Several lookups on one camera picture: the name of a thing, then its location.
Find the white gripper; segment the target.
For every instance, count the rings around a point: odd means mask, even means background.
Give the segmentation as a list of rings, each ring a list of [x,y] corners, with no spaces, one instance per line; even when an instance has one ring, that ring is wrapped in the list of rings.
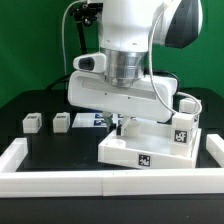
[[[145,76],[128,88],[112,86],[104,80],[106,62],[103,53],[82,55],[74,59],[76,71],[70,76],[68,85],[68,101],[71,105],[104,111],[103,118],[108,132],[116,128],[111,113],[126,115],[121,122],[122,136],[127,132],[131,117],[158,122],[170,119],[171,112],[162,105],[151,83],[154,83],[166,105],[172,107],[178,87],[175,78],[154,76],[150,79],[150,76]]]

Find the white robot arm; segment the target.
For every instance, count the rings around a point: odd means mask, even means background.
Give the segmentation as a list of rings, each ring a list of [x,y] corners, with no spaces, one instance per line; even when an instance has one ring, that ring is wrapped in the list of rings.
[[[164,123],[175,113],[179,81],[153,72],[155,44],[182,49],[197,39],[203,15],[200,0],[87,0],[99,26],[99,50],[74,59],[68,86],[74,106],[99,110],[104,119],[124,116]]]

